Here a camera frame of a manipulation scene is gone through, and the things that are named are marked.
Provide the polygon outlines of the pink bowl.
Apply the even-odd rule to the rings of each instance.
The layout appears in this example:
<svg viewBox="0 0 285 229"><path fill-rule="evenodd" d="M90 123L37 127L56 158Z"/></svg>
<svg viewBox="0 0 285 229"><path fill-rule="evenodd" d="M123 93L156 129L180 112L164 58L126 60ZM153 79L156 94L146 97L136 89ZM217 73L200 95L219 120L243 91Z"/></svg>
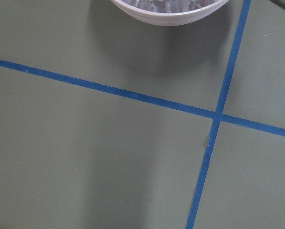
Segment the pink bowl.
<svg viewBox="0 0 285 229"><path fill-rule="evenodd" d="M226 0L114 0L127 15L156 26L180 26L218 10Z"/></svg>

